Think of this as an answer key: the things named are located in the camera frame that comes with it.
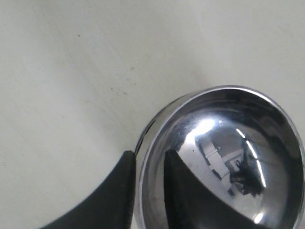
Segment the stainless steel bowl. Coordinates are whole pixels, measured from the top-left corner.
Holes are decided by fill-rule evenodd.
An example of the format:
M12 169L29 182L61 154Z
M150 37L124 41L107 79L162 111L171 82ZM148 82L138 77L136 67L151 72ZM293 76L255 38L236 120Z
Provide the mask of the stainless steel bowl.
M187 94L161 110L136 148L140 228L168 228L163 160L169 149L219 199L253 222L271 229L298 227L304 149L292 121L272 99L223 86ZM241 175L245 169L250 178ZM247 185L247 179L256 185Z

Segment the black rubber grip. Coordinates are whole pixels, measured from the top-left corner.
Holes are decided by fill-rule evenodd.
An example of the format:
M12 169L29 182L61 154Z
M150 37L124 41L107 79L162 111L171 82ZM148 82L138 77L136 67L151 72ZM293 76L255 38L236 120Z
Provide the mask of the black rubber grip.
M43 229L129 229L134 186L135 154L126 151L90 196Z

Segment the reflective metal surface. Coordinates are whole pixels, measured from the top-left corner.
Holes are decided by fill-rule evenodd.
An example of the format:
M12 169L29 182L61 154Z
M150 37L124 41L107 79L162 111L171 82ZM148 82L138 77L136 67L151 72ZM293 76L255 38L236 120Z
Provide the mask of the reflective metal surface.
M167 228L163 161L169 149L219 199L255 223L297 228L304 150L291 120L270 98L248 88L218 87L160 111L136 149L141 228Z

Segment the chrome bowl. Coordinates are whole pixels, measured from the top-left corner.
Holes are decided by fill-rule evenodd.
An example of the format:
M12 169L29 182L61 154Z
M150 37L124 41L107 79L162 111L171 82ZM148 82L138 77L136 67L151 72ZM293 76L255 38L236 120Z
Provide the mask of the chrome bowl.
M163 161L169 149L220 200L254 223L298 227L304 149L292 121L272 99L249 88L223 86L187 94L161 110L136 148L140 228L168 228Z

